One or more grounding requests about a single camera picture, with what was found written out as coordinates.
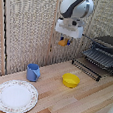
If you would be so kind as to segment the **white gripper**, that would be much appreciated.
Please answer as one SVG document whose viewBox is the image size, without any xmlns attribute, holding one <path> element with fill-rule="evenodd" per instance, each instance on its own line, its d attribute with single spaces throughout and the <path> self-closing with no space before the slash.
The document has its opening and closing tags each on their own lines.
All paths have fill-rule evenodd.
<svg viewBox="0 0 113 113">
<path fill-rule="evenodd" d="M 82 37 L 82 32 L 84 31 L 84 28 L 78 27 L 76 25 L 67 26 L 63 23 L 63 20 L 58 19 L 58 21 L 56 22 L 55 30 L 61 34 L 66 34 L 66 36 L 74 37 L 76 39 L 76 38 Z M 68 40 L 67 45 L 70 45 L 72 40 L 73 38 Z"/>
</svg>

